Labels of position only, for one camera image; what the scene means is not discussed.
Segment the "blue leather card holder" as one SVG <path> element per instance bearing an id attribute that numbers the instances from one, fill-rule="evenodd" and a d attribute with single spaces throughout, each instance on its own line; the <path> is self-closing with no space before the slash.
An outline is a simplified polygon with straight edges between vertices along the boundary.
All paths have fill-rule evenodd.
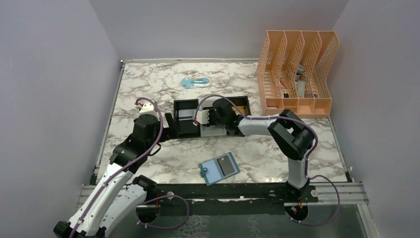
<path id="1" fill-rule="evenodd" d="M 199 164 L 200 175 L 207 186 L 211 186 L 240 173 L 238 164 L 231 152 Z"/>

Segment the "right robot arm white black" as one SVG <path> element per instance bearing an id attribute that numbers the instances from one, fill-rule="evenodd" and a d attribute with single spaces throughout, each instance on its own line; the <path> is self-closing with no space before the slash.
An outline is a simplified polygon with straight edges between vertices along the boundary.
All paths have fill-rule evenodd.
<path id="1" fill-rule="evenodd" d="M 286 196 L 293 202 L 306 194 L 309 186 L 308 158 L 318 144 L 316 132 L 292 110 L 278 115 L 252 117 L 236 109 L 229 99 L 221 98 L 209 108 L 208 126 L 217 125 L 232 136 L 270 136 L 288 159 Z"/>

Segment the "white credit card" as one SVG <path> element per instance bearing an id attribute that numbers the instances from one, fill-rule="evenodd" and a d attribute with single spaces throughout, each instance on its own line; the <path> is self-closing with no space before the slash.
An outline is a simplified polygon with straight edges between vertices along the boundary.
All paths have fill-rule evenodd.
<path id="1" fill-rule="evenodd" d="M 177 115 L 179 120 L 192 120 L 195 114 L 195 109 L 178 110 Z"/>

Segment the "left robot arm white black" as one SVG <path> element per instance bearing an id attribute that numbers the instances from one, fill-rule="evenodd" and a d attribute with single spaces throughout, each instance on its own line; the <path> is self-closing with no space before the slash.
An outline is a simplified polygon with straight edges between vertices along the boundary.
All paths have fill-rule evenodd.
<path id="1" fill-rule="evenodd" d="M 56 224 L 54 234 L 58 238 L 105 238 L 136 205 L 151 203 L 156 191 L 150 179 L 145 185 L 131 186 L 121 198 L 117 195 L 147 161 L 163 132 L 161 112 L 140 113 L 133 132 L 115 147 L 93 192 L 67 222 Z"/>

